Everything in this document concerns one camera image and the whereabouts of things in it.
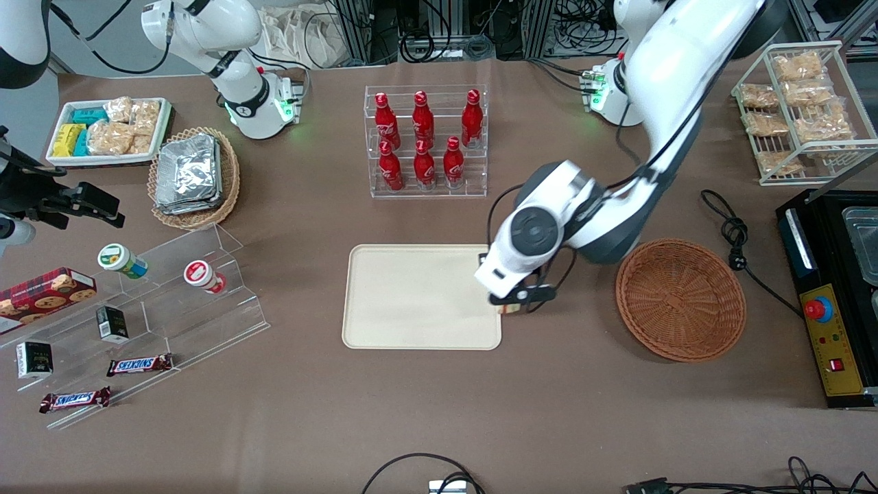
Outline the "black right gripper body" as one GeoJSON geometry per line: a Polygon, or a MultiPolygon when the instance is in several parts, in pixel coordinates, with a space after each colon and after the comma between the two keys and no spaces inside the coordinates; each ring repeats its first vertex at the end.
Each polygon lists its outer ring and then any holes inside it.
{"type": "Polygon", "coordinates": [[[68,227],[75,215],[72,197],[65,185],[56,181],[68,174],[66,169],[45,167],[28,154],[16,149],[6,138],[8,128],[1,128],[1,209],[15,219],[44,222],[54,228],[68,227]]]}

